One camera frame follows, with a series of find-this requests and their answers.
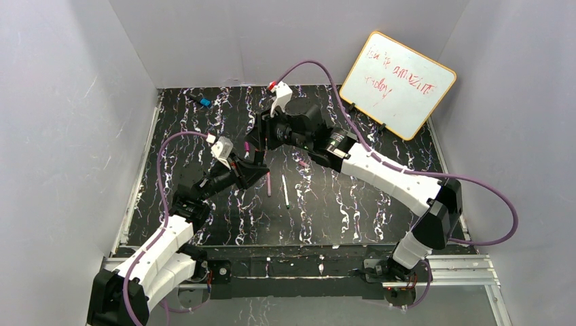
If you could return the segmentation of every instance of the cable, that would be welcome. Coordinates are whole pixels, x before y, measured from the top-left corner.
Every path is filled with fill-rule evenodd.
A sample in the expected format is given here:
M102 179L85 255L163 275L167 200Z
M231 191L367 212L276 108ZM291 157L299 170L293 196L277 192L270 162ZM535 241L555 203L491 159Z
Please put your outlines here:
M416 273L414 273L414 284L412 284L412 286L410 287L410 289L415 288L417 282L418 282L418 275L417 275Z
M512 213L512 227L510 229L510 231L504 235L502 238L500 239L496 239L496 240L492 240L492 241L484 241L484 242L474 242L474 241L467 241L467 240L460 240L460 239L455 239L455 238L450 238L450 241L456 242L456 243L461 243L464 245L475 245L475 246L491 246L491 245L497 245L499 243L502 243L508 239L510 239L515 233L516 230L518 229L518 213L516 212L516 208L514 207L514 205L512 204L512 202L506 197L504 196L504 194L502 194L498 189L494 188L491 185L488 185L478 179L474 179L472 177L467 177L465 175L453 175L450 173L436 173L436 172L423 172L423 171L413 171L413 170L404 170L402 168L398 168L396 166L393 166L392 164L389 164L388 162L383 162L382 159L380 159L380 156L378 156L374 150L372 148L370 148L370 146L368 145L368 143L366 143L366 140L364 139L364 137L362 136L362 134L360 133L360 130L358 130L358 128L356 127L356 125L354 124L354 122L352 122L352 120L349 118L348 114L346 113L346 109L344 108L344 105L342 104L342 99L340 98L340 95L338 94L338 89L336 88L336 84L334 83L334 80L332 79L332 76L330 75L330 72L328 72L328 69L326 69L326 67L324 67L324 65L322 65L321 63L319 63L318 61L315 60L305 60L302 62L297 63L296 65L293 65L290 69L286 70L286 72L284 72L280 78L278 78L275 81L275 84L278 84L279 82L282 81L282 79L284 79L284 77L286 77L290 72L292 72L296 67L303 65L304 63L312 63L318 67L320 67L322 70L324 70L324 73L326 74L326 77L328 77L328 80L330 81L330 86L332 87L332 90L334 91L334 94L336 96L336 100L338 101L338 106L340 107L340 111L342 112L342 114L344 115L344 118L346 119L346 122L348 123L348 125L354 130L354 133L358 136L358 140L360 141L360 143L364 146L364 148L366 149L366 151L371 152L372 157L379 163L381 163L382 165L384 165L387 168L391 168L394 171L397 172L401 172L401 173L405 173L407 175L423 175L426 177L433 177L433 178L453 178L453 179L460 179L460 180L464 180L464 181L468 181L468 182L472 182L475 183L477 185L479 185L480 187L483 187L485 189L490 190L492 193L494 193L496 196L498 196L500 199L502 199L502 201L504 201L504 203L508 206L508 208L510 209L510 213Z
M166 326L170 326L170 309L168 308L168 300L164 298L162 303L164 304L164 311L166 312Z
M168 308L169 312L174 312L177 314L187 314L189 312L195 311L196 309L202 307L203 305L205 305L208 301L210 300L210 295L208 294L208 299L206 299L206 301L204 301L203 303L197 305L196 307L191 307L191 308L184 308L184 309L176 309L176 308L170 308L168 307L168 300L164 299L163 301L160 302L160 306L163 307L164 309Z
M128 281L130 280L130 275L132 274L134 267L136 267L136 264L138 264L138 262L140 261L142 256L144 256L144 253L146 251L150 250L150 248L152 248L152 246L154 246L154 244L158 242L158 240L162 237L162 235L166 231L166 227L168 226L168 216L169 216L169 214L168 214L168 200L166 199L166 193L164 192L164 185L162 184L162 171L160 168L160 163L162 163L162 153L164 152L164 150L166 149L168 144L173 139L180 137L180 136L185 136L185 135L194 135L194 136L202 137L204 139L208 138L207 135L201 134L201 133L196 132L196 131L181 131L181 132L178 132L178 133L173 134L172 136L168 137L167 140L165 140L162 143L162 146L160 146L160 150L158 151L158 159L156 160L156 174L158 175L158 180L157 180L158 190L160 190L160 198L162 199L162 206L164 208L164 223L163 223L163 226L160 229L160 232L158 233L158 235L146 246L146 250L141 251L138 254L138 256L136 257L136 259L134 259L134 261L132 262L132 264L128 268L128 271L126 271L126 275L124 277L124 282L122 282L122 298L124 299L124 304L126 305L126 311L128 312L128 316L130 316L130 319L132 319L132 322L136 326L143 326L143 325L142 325L142 323L140 323L140 321L136 317L136 314L134 313L134 310L132 309L132 304L130 303L130 298L128 296Z
M424 266L428 269L428 283L426 283L424 293L422 293L422 295L413 304L406 306L407 309L414 308L424 300L424 297L426 297L426 294L428 294L428 290L430 290L430 284L432 283L432 269L430 268L430 264L428 264L428 262L425 260L421 260L420 262L424 264Z
M210 270L207 268L207 269L204 271L204 277L202 277L200 280L190 280L190 282L192 282L192 283L200 283L200 282L202 282L203 280L205 280L206 277L208 277L208 274L209 274L209 273L210 273Z
M406 287L404 287L405 290L408 290L410 288L410 283L412 283L412 276L410 276L410 278L408 279L408 284L406 285Z
M208 281L206 282L208 285L208 294L210 295L212 292L212 271L210 271L210 276L208 276Z

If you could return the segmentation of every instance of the whiteboard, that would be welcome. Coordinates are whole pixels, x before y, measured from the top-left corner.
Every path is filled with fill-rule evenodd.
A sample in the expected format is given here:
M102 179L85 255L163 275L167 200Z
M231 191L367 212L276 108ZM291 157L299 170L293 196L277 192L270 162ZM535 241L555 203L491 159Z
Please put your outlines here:
M340 97L409 141L453 83L456 73L380 32L368 37Z

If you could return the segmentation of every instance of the white marker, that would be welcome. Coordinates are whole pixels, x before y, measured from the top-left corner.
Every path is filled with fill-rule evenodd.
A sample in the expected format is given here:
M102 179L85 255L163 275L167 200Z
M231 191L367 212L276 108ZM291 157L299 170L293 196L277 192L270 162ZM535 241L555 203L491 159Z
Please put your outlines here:
M286 199L286 209L290 209L290 204L288 203L288 189L286 188L286 178L282 175L282 185L284 186L284 199Z

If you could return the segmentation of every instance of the whiteboard orange frame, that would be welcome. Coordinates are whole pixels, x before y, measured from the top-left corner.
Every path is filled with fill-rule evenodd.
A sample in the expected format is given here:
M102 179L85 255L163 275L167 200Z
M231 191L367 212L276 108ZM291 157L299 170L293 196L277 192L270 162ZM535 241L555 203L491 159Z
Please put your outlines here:
M391 40L392 42L394 42L394 43L396 43L396 44L398 44L398 45L400 45L400 46L402 46L402 47L404 47L404 48L412 51L413 53L416 53L417 55L419 55L419 56L427 59L428 61L434 62L435 64L441 66L442 68L446 69L447 71L451 72L451 73L454 75L454 80L452 80L452 83L448 86L448 88L446 88L446 91L444 92L444 94L442 94L442 96L440 97L440 99L436 102L436 104L434 105L434 107L432 108L432 110L430 110L430 112L429 112L428 115L426 116L426 119L424 119L424 121L422 122L422 124L420 125L420 127L418 127L418 129L416 130L416 132L414 132L414 134L413 134L410 138L404 138L404 137L402 137L400 134L398 134L396 131L394 131L394 130L390 129L388 126L386 126L386 129L390 130L390 131L391 131L393 134L395 134L396 136L400 137L401 139L403 139L403 140L405 140L405 141L411 141L411 140L416 136L416 134L418 133L418 131L420 131L420 129L422 129L422 126L424 126L424 124L426 123L426 121L428 121L428 119L430 118L430 115L432 115L432 112L434 112L434 110L436 109L436 107L438 106L438 104L440 104L440 101L442 101L442 99L445 97L446 93L448 93L448 91L452 88L452 85L454 85L454 82L456 82L456 73L455 73L452 69L444 66L443 64L441 64L441 63L439 63L439 62L436 62L436 61L428 58L428 57L425 56L424 54L421 54L420 52L418 52L418 51L416 51L416 50L414 50L414 49L412 49L412 48L409 48L408 46L403 45L402 43L400 43L400 42L398 42L398 41L396 41L396 40L394 40L394 39L392 39L392 38L390 38L390 37L382 34L381 32L374 31L374 32L370 33L370 36L368 36L368 39L366 39L366 43L364 43L364 46L362 47L362 50L361 50L360 53L358 54L358 58L356 58L356 61L354 62L354 65L352 66L352 69L350 69L350 72L349 72L348 75L346 76L346 79L344 80L344 83L342 84L342 87L340 88L340 91L338 92L338 94L340 95L340 98L341 98L342 100L345 100L345 101L348 102L348 103L352 103L353 101L350 101L350 100L348 100L347 98L345 98L345 97L342 96L342 89L344 88L344 85L346 85L346 82L348 81L348 78L350 77L350 74L352 74L352 71L354 71L354 68L356 67L356 64L358 63L358 60L360 60L360 57L362 56L362 53L364 53L364 49L366 49L366 46L368 45L368 41L370 40L370 38L371 38L372 35L374 35L374 34L379 34L379 35L381 35L381 36L383 36L383 37L386 37L387 39ZM361 107L356 107L356 106L354 106L354 108L355 108L355 109L358 109L360 112L366 114L366 115L369 116L371 119L373 119L374 121L378 122L379 124L382 124L382 122L381 122L380 120L378 120L378 119L376 119L375 117L373 117L370 113L368 113L366 110L362 109Z

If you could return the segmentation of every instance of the whiteboard stand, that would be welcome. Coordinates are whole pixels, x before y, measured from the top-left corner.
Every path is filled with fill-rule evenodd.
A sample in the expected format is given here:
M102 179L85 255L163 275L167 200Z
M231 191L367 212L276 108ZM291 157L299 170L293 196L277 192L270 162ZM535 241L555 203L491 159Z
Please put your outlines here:
M354 109L356 109L356 103L350 103L350 105L346 108L346 113L347 114L351 114L352 111L354 111ZM382 123L379 127L378 127L378 132L381 134L384 131L386 131L386 124Z

